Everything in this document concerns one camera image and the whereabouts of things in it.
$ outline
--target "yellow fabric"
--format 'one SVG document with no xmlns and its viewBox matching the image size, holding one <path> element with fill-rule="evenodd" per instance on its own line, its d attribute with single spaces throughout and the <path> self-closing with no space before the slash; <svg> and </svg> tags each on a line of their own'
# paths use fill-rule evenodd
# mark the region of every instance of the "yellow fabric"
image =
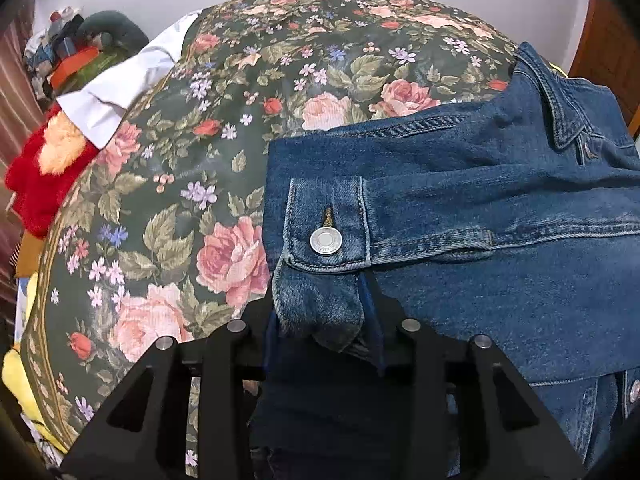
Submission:
<svg viewBox="0 0 640 480">
<path fill-rule="evenodd" d="M 26 319 L 29 319 L 33 303 L 36 299 L 36 288 L 38 286 L 38 275 L 34 273 L 29 279 L 27 284 L 27 306 L 26 306 Z M 27 374 L 22 366 L 22 360 L 20 359 L 20 344 L 16 344 L 14 348 L 9 350 L 2 363 L 2 382 L 6 385 L 9 391 L 14 394 L 14 397 L 18 400 L 24 414 L 31 419 L 36 426 L 38 432 L 46 438 L 50 443 L 56 446 L 61 452 L 66 453 L 65 447 L 49 433 L 47 430 L 42 414 L 38 409 L 35 397 L 29 386 L 29 380 Z"/>
<path fill-rule="evenodd" d="M 559 73 L 561 73 L 564 77 L 569 77 L 566 72 L 564 70 L 562 70 L 558 65 L 554 65 L 553 63 L 549 63 L 549 65 L 551 65 L 553 68 L 555 68 L 556 70 L 558 70 Z"/>
<path fill-rule="evenodd" d="M 26 324 L 31 315 L 31 309 L 36 301 L 36 292 L 38 290 L 38 273 L 34 272 L 27 283 L 27 305 L 24 311 L 24 323 Z"/>
<path fill-rule="evenodd" d="M 20 243 L 18 261 L 15 264 L 16 278 L 28 278 L 34 272 L 38 272 L 40 254 L 42 253 L 43 247 L 44 240 L 36 238 L 28 231 L 24 232 L 22 242 Z"/>
<path fill-rule="evenodd" d="M 49 120 L 38 155 L 41 174 L 62 174 L 80 156 L 86 139 L 64 112 Z"/>
</svg>

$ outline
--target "blue flower print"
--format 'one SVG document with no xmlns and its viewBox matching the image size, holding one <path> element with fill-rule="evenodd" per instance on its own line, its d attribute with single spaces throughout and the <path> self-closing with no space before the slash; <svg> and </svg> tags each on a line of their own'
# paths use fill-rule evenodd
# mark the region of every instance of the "blue flower print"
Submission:
<svg viewBox="0 0 640 480">
<path fill-rule="evenodd" d="M 129 237 L 129 233 L 127 233 L 126 227 L 116 227 L 113 231 L 113 235 L 111 235 L 111 243 L 116 247 L 120 247 L 121 243 Z"/>
<path fill-rule="evenodd" d="M 100 228 L 100 232 L 98 232 L 98 240 L 110 240 L 111 238 L 111 228 L 105 224 Z"/>
</svg>

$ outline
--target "green object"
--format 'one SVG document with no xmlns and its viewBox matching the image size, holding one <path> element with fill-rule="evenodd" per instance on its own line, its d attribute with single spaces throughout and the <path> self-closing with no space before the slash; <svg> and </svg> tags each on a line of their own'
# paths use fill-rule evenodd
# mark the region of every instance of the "green object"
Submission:
<svg viewBox="0 0 640 480">
<path fill-rule="evenodd" d="M 102 10 L 85 18 L 78 27 L 76 38 L 87 40 L 104 32 L 108 32 L 114 44 L 126 49 L 130 56 L 140 52 L 149 43 L 149 38 L 140 27 L 116 10 Z"/>
<path fill-rule="evenodd" d="M 89 81 L 108 68 L 123 62 L 129 58 L 129 53 L 121 47 L 111 47 L 100 54 L 95 59 L 83 66 L 75 74 L 72 74 L 60 88 L 58 95 L 80 90 Z"/>
</svg>

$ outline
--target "floral blanket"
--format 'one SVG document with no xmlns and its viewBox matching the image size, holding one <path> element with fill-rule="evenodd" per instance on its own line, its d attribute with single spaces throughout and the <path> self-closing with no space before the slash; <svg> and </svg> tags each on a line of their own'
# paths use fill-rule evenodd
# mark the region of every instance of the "floral blanket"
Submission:
<svg viewBox="0 0 640 480">
<path fill-rule="evenodd" d="M 209 335 L 266 291 L 269 143 L 488 100 L 516 45 L 428 0 L 235 0 L 128 111 L 52 225 L 22 360 L 71 446 L 160 335 Z M 198 385 L 186 453 L 194 474 Z"/>
</svg>

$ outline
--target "orange object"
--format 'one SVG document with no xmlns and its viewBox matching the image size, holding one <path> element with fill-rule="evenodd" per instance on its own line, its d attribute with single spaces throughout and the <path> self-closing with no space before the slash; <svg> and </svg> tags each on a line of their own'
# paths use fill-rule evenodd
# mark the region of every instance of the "orange object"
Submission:
<svg viewBox="0 0 640 480">
<path fill-rule="evenodd" d="M 70 75 L 75 74 L 83 66 L 98 57 L 100 51 L 94 46 L 88 46 L 80 52 L 63 59 L 51 75 L 50 83 L 54 90 L 62 86 Z"/>
</svg>

